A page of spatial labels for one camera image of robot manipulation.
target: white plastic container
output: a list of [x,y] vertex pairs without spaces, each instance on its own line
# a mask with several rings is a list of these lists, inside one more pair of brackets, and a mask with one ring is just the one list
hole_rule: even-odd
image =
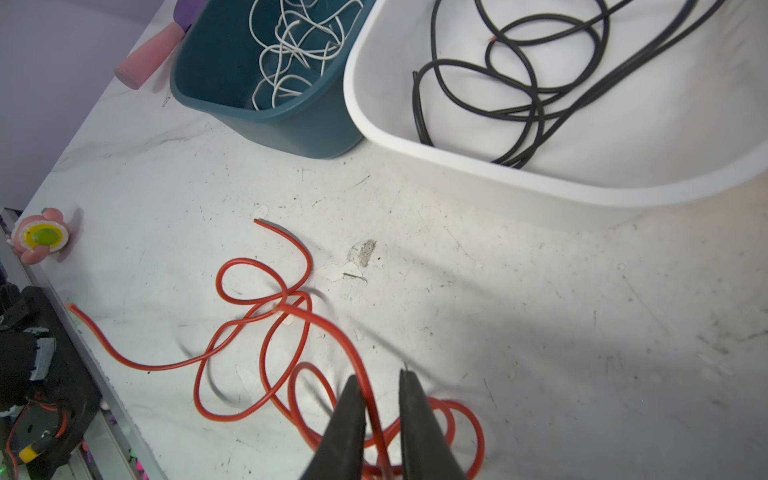
[[[713,0],[700,0],[689,23]],[[684,0],[638,0],[614,15],[611,40],[593,78],[574,99],[656,36]],[[419,143],[412,116],[412,73],[429,57],[434,0],[377,0],[349,56],[346,104],[371,141],[399,152],[414,180],[477,207],[558,230],[599,230],[652,207],[718,194],[768,168],[768,2],[730,0],[702,28],[575,114],[523,170],[489,163],[521,125],[456,107],[434,74],[422,104],[437,147]],[[536,12],[595,16],[592,0],[485,0],[494,23]],[[560,25],[526,27],[533,38]],[[437,21],[440,58],[483,65],[492,34],[472,0],[444,0]],[[592,50],[586,35],[526,50],[544,85],[581,73]],[[527,81],[503,48],[495,65]],[[462,99],[484,108],[529,101],[467,71],[443,68]]]

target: white wire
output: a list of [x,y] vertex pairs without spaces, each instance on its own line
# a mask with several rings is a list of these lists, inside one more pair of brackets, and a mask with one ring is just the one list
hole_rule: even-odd
[[[302,77],[301,75],[286,74],[291,69],[294,58],[306,70],[312,69],[308,60],[319,61],[320,77],[322,77],[326,72],[326,63],[339,56],[342,49],[344,48],[348,34],[344,31],[344,26],[342,25],[339,16],[350,6],[358,5],[360,10],[358,10],[357,15],[355,15],[353,20],[354,25],[354,22],[357,22],[357,18],[362,11],[362,1],[349,0],[341,8],[336,10],[336,12],[331,16],[325,20],[322,20],[321,22],[316,22],[315,20],[311,19],[309,9],[314,7],[318,1],[319,0],[312,0],[311,3],[306,4],[304,0],[299,0],[298,3],[296,3],[295,0],[280,0],[280,18],[278,19],[277,25],[274,29],[276,43],[272,45],[267,45],[265,42],[261,41],[256,36],[256,32],[253,31],[253,12],[256,10],[256,5],[259,3],[259,0],[253,1],[253,4],[250,7],[250,13],[248,15],[248,28],[250,30],[251,36],[253,37],[253,40],[255,40],[263,49],[259,54],[259,70],[261,71],[262,79],[256,85],[256,88],[253,90],[253,94],[251,95],[251,103],[253,104],[253,108],[256,110],[259,110],[259,106],[256,103],[256,96],[259,92],[259,89],[264,84],[268,84],[272,87],[272,108],[276,108],[278,98],[298,97],[302,94],[300,91],[284,87],[283,84],[286,81],[297,80],[310,87],[312,86],[312,82]],[[300,10],[286,10],[286,5],[293,8],[299,8]],[[295,20],[289,23],[287,18],[288,15],[293,16]],[[340,34],[337,34],[334,31],[332,25],[328,25],[332,24],[334,20],[339,26],[339,30],[341,31]],[[310,27],[297,41],[291,30],[299,25],[309,25]],[[280,33],[280,29],[282,27],[285,29],[282,33]],[[315,31],[322,32],[323,34],[330,37],[330,40],[326,42],[326,47],[323,49],[313,50],[302,48],[302,45],[307,37]],[[272,74],[268,74],[264,66],[265,58],[267,55],[277,55],[277,67],[275,72]]]

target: table surface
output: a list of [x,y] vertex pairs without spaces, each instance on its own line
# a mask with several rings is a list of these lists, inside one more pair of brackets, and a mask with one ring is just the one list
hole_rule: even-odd
[[[479,478],[765,478],[767,176],[607,231],[544,230],[412,184],[365,141],[332,161],[250,143],[179,105],[169,73],[170,62],[139,91],[112,81],[28,208],[71,219],[71,245],[42,268],[123,354],[200,353],[245,311],[214,289],[230,258],[299,278],[298,252],[250,221],[263,217],[309,247],[316,311],[356,344],[384,422],[397,415],[403,365],[429,393],[471,406],[488,443]],[[239,268],[225,285],[244,297],[273,288]],[[233,413],[261,395],[266,328],[211,362],[209,408]],[[131,370],[78,329],[167,478],[300,476],[311,451],[274,407],[210,422],[192,403],[194,367]],[[300,329],[280,327],[271,375]],[[318,329],[303,358],[335,386],[352,371]],[[318,388],[298,390],[321,429]],[[468,465],[472,432],[458,428]]]

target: blue plastic container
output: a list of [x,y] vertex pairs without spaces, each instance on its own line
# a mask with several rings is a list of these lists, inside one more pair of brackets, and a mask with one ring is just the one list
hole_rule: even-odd
[[[319,0],[310,14],[316,20],[326,18],[346,1]],[[337,157],[362,139],[346,110],[343,91],[349,50],[374,0],[362,0],[362,3],[364,8],[344,48],[339,56],[326,63],[324,75],[320,77],[319,70],[308,74],[294,60],[288,73],[300,74],[313,85],[298,97],[284,99],[276,108],[264,101],[271,96],[272,88],[263,85],[257,96],[257,100],[262,101],[257,103],[260,108],[263,104],[270,108],[257,111],[251,95],[263,78],[259,69],[259,54],[263,49],[248,29],[253,0],[210,0],[181,46],[170,77],[170,89],[182,105],[212,114],[250,141],[303,157]],[[345,27],[351,24],[358,10],[350,7],[340,16]],[[267,45],[275,43],[274,29],[279,18],[278,0],[259,0],[253,13],[253,31]],[[327,38],[314,41],[312,35],[304,47],[324,48]],[[276,67],[276,55],[267,55],[270,57],[274,57],[271,59],[274,65],[266,64],[268,73]],[[288,88],[297,89],[296,84],[287,83]]]

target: pink cylinder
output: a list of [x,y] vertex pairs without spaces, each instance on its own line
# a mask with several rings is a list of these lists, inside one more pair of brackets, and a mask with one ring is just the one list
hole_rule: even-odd
[[163,64],[176,45],[184,38],[184,29],[176,22],[147,40],[128,55],[114,70],[114,76],[127,87],[137,90]]

